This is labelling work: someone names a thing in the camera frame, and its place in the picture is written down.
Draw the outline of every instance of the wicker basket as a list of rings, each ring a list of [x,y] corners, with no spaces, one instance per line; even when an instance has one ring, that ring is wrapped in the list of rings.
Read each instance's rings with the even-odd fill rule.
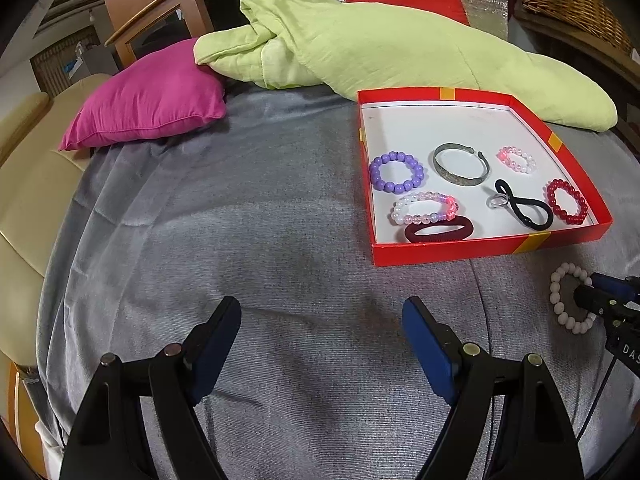
[[[602,0],[522,0],[522,5],[532,12],[580,28],[625,54],[631,54],[631,41]]]

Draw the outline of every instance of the dark red hair tie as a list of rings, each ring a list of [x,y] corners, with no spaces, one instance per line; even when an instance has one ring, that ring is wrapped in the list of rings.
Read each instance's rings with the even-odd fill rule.
[[[416,233],[422,229],[428,229],[436,225],[459,225],[460,229],[446,231],[444,233],[434,233],[433,235],[417,235]],[[425,242],[453,242],[456,240],[464,240],[471,236],[474,231],[474,225],[471,220],[465,216],[456,216],[453,220],[440,220],[430,224],[409,224],[404,230],[404,236],[412,244],[423,244]]]

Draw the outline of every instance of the wooden cabinet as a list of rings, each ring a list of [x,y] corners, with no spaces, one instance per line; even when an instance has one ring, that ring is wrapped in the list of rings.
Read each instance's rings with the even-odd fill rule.
[[[229,0],[104,0],[116,32],[106,41],[114,43],[123,66],[154,50],[185,38],[195,38],[216,28],[214,22],[220,8],[220,23],[235,26],[239,18],[237,5]],[[223,15],[234,12],[229,19]]]

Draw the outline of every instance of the beige leather armrest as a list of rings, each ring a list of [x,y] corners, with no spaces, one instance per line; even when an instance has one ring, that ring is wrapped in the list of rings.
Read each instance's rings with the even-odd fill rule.
[[[49,95],[37,92],[25,97],[11,113],[0,121],[0,166],[20,144],[36,121],[42,117]]]
[[[0,351],[36,364],[36,320],[53,243],[88,162],[58,144],[86,98],[107,75],[93,75],[53,99],[47,113],[0,166]]]
[[[0,352],[0,418],[9,423],[9,369],[11,361]]]

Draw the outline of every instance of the white and pink beaded bracelet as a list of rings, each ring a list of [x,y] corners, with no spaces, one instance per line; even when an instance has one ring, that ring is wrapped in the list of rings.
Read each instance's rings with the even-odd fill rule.
[[[509,155],[522,157],[524,165],[517,164]],[[533,157],[515,146],[505,146],[501,148],[496,156],[505,166],[511,168],[516,173],[533,173],[536,171],[536,161],[533,160]]]
[[[572,274],[585,285],[591,286],[591,278],[589,278],[589,273],[586,270],[575,264],[565,262],[551,273],[551,285],[549,286],[551,296],[549,296],[549,301],[554,306],[554,313],[558,314],[559,324],[564,325],[567,330],[571,330],[574,334],[584,334],[593,326],[596,315],[593,312],[589,312],[584,321],[576,321],[574,317],[570,317],[564,311],[564,303],[560,301],[560,280],[566,274]]]
[[[447,210],[425,215],[409,215],[404,211],[404,208],[411,205],[411,203],[424,202],[425,200],[433,200],[434,202],[444,204],[447,206]],[[459,207],[458,202],[451,195],[432,193],[431,191],[412,192],[407,193],[394,204],[394,210],[391,213],[391,218],[398,225],[430,224],[441,220],[453,220],[456,217],[456,212]]]

